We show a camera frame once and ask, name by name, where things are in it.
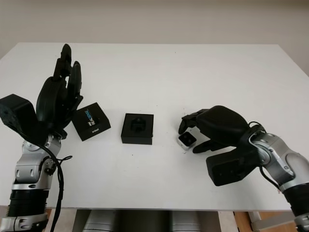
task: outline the wire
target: wire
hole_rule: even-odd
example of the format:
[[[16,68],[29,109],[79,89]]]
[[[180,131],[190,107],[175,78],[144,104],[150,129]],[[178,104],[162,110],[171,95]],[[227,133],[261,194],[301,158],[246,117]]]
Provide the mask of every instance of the wire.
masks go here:
[[[267,133],[266,130],[265,130],[265,128],[263,127],[263,125],[262,125],[261,123],[259,123],[259,122],[257,122],[257,121],[251,121],[251,122],[249,122],[249,126],[250,126],[252,123],[255,123],[255,124],[257,124],[257,125],[260,125],[260,126],[264,129],[264,132]]]
[[[275,186],[279,191],[281,191],[280,188],[279,188],[279,185],[276,184],[272,179],[270,179],[270,178],[265,174],[265,172],[263,171],[263,167],[262,167],[262,166],[259,166],[259,169],[260,169],[260,172],[261,172],[262,176],[263,176],[266,180],[268,180],[273,186]]]
[[[63,158],[63,159],[57,159],[57,160],[59,161],[59,164],[61,165],[63,161],[67,161],[67,160],[70,160],[70,159],[72,159],[72,158],[73,158],[73,156],[66,156],[66,157]]]
[[[57,224],[57,221],[59,219],[60,216],[60,211],[61,211],[61,201],[63,198],[63,190],[64,190],[64,178],[63,178],[63,172],[62,172],[62,168],[61,168],[61,163],[65,160],[69,160],[72,158],[72,156],[67,156],[63,159],[57,159],[56,156],[53,154],[53,152],[51,150],[49,150],[48,148],[46,148],[45,146],[42,145],[38,145],[36,143],[33,143],[31,141],[31,139],[29,139],[26,135],[21,134],[20,135],[23,137],[24,140],[28,141],[29,143],[38,146],[39,148],[41,148],[42,150],[46,151],[51,159],[53,160],[53,162],[55,163],[56,167],[57,167],[57,176],[58,176],[58,182],[59,182],[59,194],[58,194],[58,200],[57,200],[57,204],[56,204],[56,209],[55,209],[55,215],[54,215],[54,219],[53,219],[53,223],[50,229],[50,232],[54,232],[55,230],[55,226]]]

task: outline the white table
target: white table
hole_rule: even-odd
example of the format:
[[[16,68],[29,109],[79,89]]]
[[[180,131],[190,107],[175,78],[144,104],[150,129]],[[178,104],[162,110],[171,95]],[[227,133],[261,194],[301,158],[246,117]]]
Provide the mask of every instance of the white table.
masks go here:
[[[19,43],[0,61],[0,96],[36,103],[63,43]],[[192,210],[289,210],[255,170],[216,187],[206,157],[176,143],[181,117],[224,105],[261,122],[309,158],[309,78],[277,45],[71,43],[82,67],[80,107],[98,102],[112,128],[82,142],[72,124],[62,143],[63,207]],[[125,113],[154,114],[153,145],[122,144]],[[207,140],[198,135],[198,142]],[[22,139],[0,125],[0,205],[7,205]],[[48,206],[55,206],[54,178]]]

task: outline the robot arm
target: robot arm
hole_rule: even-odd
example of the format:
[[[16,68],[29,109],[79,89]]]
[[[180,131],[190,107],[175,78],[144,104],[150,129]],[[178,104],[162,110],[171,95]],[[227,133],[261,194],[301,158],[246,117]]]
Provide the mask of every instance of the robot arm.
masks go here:
[[[57,60],[54,75],[42,87],[36,112],[28,100],[15,94],[0,99],[3,123],[25,139],[22,156],[15,168],[11,202],[7,216],[1,220],[0,232],[41,232],[46,227],[46,199],[57,169],[59,196],[51,231],[55,228],[64,186],[61,161],[56,156],[61,140],[67,136],[63,129],[83,99],[80,95],[80,64],[77,61],[73,67],[70,64],[71,49],[66,44]]]
[[[237,182],[256,167],[277,187],[290,203],[300,232],[309,231],[309,162],[292,151],[278,136],[266,133],[259,123],[254,126],[236,112],[223,106],[200,110],[182,118],[179,133],[197,126],[210,140],[196,146],[194,153],[235,147],[208,157],[208,173],[216,186]],[[269,179],[263,172],[267,169]]]

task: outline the white wall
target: white wall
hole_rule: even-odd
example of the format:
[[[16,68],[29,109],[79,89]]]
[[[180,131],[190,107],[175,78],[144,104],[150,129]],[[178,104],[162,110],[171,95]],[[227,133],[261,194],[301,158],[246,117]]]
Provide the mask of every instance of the white wall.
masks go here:
[[[309,75],[309,1],[0,0],[0,58],[18,42],[272,43]]]

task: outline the black box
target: black box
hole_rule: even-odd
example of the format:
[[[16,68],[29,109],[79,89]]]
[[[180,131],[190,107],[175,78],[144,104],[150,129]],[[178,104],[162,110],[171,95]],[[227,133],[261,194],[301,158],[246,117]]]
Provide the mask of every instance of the black box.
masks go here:
[[[77,110],[72,122],[82,141],[111,128],[108,118],[98,103]]]
[[[123,144],[153,144],[154,115],[126,114],[121,132]]]

